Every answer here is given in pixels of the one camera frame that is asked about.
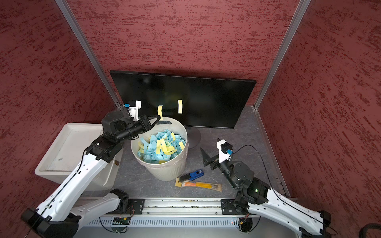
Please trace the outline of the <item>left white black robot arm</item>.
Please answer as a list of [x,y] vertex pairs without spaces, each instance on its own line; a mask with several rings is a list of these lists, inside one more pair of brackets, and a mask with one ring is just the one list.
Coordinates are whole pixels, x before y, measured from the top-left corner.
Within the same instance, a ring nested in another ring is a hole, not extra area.
[[109,112],[102,120],[103,133],[84,149],[80,163],[63,183],[36,209],[26,209],[21,218],[42,238],[72,238],[88,222],[109,212],[130,212],[127,193],[113,189],[105,197],[75,208],[74,204],[91,181],[122,150],[123,142],[138,138],[159,122],[161,116],[134,120],[122,111]]

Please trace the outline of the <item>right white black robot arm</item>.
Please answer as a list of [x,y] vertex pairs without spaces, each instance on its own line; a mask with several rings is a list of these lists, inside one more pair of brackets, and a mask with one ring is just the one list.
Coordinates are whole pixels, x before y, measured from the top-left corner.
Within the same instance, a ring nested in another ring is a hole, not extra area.
[[271,185],[255,177],[255,173],[241,161],[219,162],[203,149],[204,166],[219,169],[231,187],[237,191],[233,206],[239,214],[259,215],[292,230],[302,238],[331,238],[327,231],[331,215],[313,211],[281,195]]

